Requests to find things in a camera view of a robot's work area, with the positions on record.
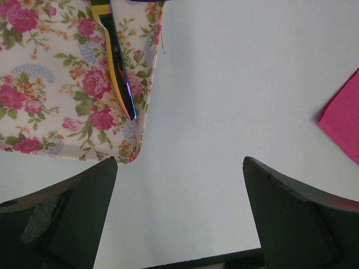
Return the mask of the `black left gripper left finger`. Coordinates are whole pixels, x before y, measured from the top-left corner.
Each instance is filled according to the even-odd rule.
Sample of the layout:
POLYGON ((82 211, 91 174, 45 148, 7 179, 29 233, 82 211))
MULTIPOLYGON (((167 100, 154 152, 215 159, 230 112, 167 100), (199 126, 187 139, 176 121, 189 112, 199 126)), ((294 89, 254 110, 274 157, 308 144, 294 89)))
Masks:
POLYGON ((117 170, 110 157, 1 203, 1 268, 93 268, 117 170))

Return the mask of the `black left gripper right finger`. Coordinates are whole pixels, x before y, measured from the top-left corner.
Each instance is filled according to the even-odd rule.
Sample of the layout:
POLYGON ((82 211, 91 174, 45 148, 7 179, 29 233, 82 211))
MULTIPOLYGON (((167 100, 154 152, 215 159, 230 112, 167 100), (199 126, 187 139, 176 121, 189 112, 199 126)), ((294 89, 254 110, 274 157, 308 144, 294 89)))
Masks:
POLYGON ((358 268, 358 202, 253 157, 243 176, 267 268, 358 268))

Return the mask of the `pink paper napkin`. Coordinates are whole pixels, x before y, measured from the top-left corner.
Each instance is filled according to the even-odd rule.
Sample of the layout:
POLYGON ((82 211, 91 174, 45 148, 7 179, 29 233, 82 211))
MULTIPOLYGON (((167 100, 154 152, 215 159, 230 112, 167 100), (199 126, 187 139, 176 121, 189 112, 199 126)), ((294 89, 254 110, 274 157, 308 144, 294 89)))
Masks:
POLYGON ((358 163, 358 71, 323 107, 317 125, 352 161, 358 163))

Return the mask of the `iridescent rainbow knife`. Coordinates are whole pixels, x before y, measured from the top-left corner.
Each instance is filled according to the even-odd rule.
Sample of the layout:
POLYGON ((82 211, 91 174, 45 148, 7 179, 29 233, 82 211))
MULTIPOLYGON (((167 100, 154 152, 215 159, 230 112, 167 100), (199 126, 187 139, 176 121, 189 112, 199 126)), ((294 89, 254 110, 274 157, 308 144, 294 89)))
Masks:
POLYGON ((137 111, 118 39, 111 1, 91 0, 90 4, 94 21, 104 29, 109 73, 119 105, 128 119, 135 120, 137 111))

